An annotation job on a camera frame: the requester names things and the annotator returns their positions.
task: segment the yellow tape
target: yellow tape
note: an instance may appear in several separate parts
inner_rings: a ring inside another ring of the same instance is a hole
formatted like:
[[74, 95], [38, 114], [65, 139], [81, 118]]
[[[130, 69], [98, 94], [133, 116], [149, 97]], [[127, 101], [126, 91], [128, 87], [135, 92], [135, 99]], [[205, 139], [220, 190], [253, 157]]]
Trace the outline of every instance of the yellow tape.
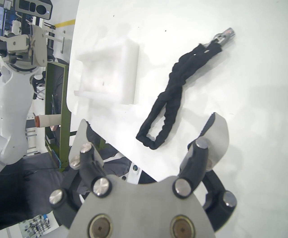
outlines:
[[55, 27], [56, 27], [56, 28], [59, 28], [59, 27], [65, 27], [65, 26], [75, 25], [75, 20], [76, 20], [76, 19], [55, 24]]

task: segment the gray cloth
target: gray cloth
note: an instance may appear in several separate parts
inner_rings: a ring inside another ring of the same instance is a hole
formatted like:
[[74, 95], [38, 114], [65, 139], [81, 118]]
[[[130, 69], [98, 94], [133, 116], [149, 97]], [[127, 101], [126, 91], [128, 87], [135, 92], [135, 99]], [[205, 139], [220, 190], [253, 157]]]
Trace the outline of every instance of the gray cloth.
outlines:
[[[111, 154], [111, 151], [106, 149], [99, 153], [106, 158], [107, 154]], [[24, 189], [29, 208], [33, 216], [47, 214], [51, 212], [49, 196], [60, 187], [67, 172], [58, 171], [49, 153], [28, 156], [23, 161]], [[131, 161], [122, 157], [104, 163], [104, 170], [107, 174], [115, 174], [120, 177], [129, 172], [130, 166]], [[77, 192], [85, 194], [88, 189], [81, 182]]]

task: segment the white table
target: white table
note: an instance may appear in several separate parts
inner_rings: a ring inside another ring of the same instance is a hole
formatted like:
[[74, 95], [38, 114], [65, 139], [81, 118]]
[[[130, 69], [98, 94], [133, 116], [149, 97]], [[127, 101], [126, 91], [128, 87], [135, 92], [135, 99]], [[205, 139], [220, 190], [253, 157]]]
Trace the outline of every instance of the white table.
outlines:
[[[217, 236], [287, 237], [287, 10], [287, 1], [278, 0], [80, 0], [68, 108], [158, 181], [178, 173], [187, 144], [211, 113], [219, 113], [228, 122], [230, 147], [215, 171], [238, 208]], [[173, 64], [228, 27], [235, 30], [234, 42], [187, 83], [167, 142], [154, 151], [144, 147], [135, 136]], [[104, 109], [75, 97], [82, 72], [76, 53], [99, 38], [123, 35], [140, 44], [135, 105]]]

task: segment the white foam block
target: white foam block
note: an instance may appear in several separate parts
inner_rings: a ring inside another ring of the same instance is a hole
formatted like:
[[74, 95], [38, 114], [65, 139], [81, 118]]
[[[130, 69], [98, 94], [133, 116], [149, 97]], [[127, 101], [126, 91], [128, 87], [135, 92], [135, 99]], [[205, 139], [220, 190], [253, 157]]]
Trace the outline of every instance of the white foam block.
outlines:
[[104, 38], [76, 58], [83, 62], [75, 96], [102, 102], [133, 104], [139, 45], [129, 38]]

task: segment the twisted black cloth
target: twisted black cloth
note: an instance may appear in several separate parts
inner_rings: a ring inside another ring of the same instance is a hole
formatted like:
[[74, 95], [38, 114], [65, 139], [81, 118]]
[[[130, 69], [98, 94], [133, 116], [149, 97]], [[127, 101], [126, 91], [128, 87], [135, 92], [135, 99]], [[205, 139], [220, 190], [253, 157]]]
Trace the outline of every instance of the twisted black cloth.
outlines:
[[[192, 76], [198, 69], [204, 66], [208, 60], [221, 51], [221, 46], [215, 41], [212, 41], [207, 48], [199, 44], [190, 53], [180, 57], [179, 61], [173, 66], [172, 72], [169, 74], [169, 81], [165, 91], [159, 94], [150, 114], [140, 127], [136, 136], [137, 140], [152, 150], [157, 149], [164, 143], [175, 123], [177, 112], [181, 104], [182, 86], [186, 83], [186, 79]], [[165, 105], [166, 112], [164, 114], [164, 125], [156, 137], [156, 140], [152, 141], [147, 137], [148, 131]]]

